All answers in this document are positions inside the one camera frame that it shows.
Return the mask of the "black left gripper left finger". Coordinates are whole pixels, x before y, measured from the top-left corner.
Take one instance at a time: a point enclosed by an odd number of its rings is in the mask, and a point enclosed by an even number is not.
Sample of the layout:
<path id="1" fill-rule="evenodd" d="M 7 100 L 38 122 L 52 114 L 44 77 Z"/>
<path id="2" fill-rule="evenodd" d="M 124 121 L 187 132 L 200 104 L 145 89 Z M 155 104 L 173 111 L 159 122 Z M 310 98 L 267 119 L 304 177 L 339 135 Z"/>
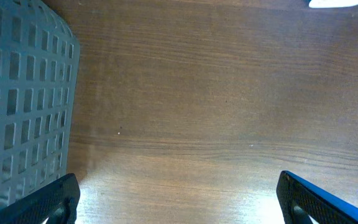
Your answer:
<path id="1" fill-rule="evenodd" d="M 0 224 L 75 224 L 79 199 L 75 174 L 66 174 L 0 210 Z"/>

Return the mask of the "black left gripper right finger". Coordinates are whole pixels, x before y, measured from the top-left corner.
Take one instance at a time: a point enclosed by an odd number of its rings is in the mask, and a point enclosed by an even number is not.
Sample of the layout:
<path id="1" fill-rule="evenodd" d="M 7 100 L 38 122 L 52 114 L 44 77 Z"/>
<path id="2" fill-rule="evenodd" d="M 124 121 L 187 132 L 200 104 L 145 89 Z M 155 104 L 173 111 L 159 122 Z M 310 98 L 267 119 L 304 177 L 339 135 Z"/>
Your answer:
<path id="1" fill-rule="evenodd" d="M 285 223 L 358 223 L 358 208 L 283 170 L 276 188 Z"/>

